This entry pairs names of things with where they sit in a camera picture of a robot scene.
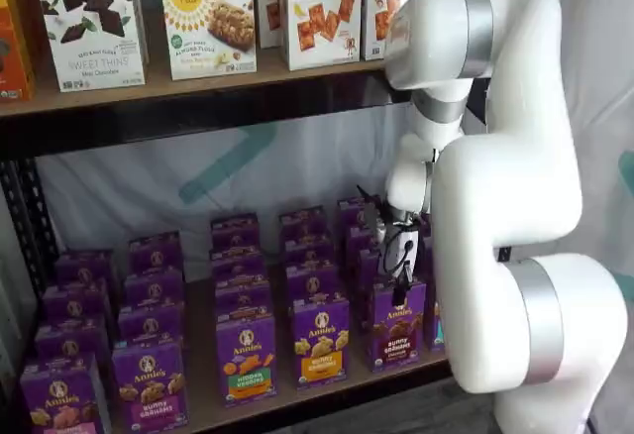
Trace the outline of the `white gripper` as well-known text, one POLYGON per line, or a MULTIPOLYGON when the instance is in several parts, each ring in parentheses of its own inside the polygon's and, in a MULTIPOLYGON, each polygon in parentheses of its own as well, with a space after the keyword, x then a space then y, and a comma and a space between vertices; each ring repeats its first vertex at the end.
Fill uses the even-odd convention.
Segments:
POLYGON ((380 256, 378 273, 397 280, 392 305, 402 306, 405 289, 412 284, 419 246, 421 218, 418 214, 383 205, 376 223, 380 256))

